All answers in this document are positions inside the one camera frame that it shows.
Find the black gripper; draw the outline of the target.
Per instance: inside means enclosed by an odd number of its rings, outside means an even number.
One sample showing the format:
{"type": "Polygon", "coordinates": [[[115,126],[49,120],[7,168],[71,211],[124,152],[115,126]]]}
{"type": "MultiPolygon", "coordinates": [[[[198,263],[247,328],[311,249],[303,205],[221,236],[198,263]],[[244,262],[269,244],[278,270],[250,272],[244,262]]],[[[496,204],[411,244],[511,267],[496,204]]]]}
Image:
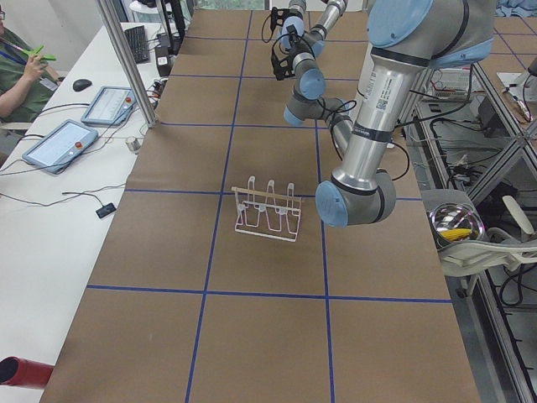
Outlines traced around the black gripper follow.
{"type": "Polygon", "coordinates": [[[295,70],[293,67],[294,57],[291,55],[291,50],[295,45],[300,42],[299,35],[290,35],[289,45],[282,48],[282,39],[286,38],[281,35],[274,41],[271,48],[271,64],[273,67],[273,74],[277,81],[283,81],[286,78],[295,77],[295,70]]]}
{"type": "Polygon", "coordinates": [[[290,16],[289,8],[276,8],[272,7],[270,10],[270,28],[276,29],[277,27],[282,27],[284,21],[290,16]]]}

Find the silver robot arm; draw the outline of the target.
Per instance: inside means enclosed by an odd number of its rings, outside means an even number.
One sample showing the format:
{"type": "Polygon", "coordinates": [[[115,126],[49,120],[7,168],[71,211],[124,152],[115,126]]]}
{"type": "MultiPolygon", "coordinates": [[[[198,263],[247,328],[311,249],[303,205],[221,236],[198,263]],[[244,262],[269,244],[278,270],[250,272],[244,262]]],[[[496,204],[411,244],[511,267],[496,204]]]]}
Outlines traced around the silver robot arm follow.
{"type": "Polygon", "coordinates": [[[280,42],[288,54],[274,61],[274,73],[278,79],[295,79],[284,118],[293,125],[308,119],[326,122],[343,154],[315,192],[325,224],[344,228],[380,222],[393,211],[394,183],[380,163],[415,78],[427,68],[485,59],[493,44],[495,8],[493,1],[374,2],[367,24],[373,64],[369,77],[361,79],[355,118],[347,115],[343,101],[325,97],[325,78],[316,63],[347,3],[327,2],[311,29],[303,22],[305,2],[293,1],[278,12],[280,42]]]}
{"type": "Polygon", "coordinates": [[[285,48],[290,47],[292,39],[305,38],[308,34],[313,34],[314,40],[325,40],[337,20],[346,12],[348,1],[330,0],[323,3],[325,9],[310,31],[305,27],[306,1],[289,1],[287,8],[273,7],[268,17],[270,31],[274,33],[279,28],[278,38],[285,48]]]}

